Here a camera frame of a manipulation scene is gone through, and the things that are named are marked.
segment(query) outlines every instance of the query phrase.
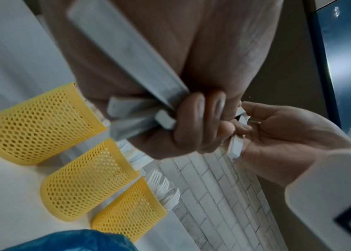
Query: tiled wall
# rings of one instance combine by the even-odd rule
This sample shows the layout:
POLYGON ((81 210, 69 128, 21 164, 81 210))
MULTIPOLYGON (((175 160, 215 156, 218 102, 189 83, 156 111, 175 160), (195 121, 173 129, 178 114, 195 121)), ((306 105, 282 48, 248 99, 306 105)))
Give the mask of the tiled wall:
POLYGON ((153 161, 180 189, 174 208, 202 251, 288 251, 256 175, 224 152, 153 161))

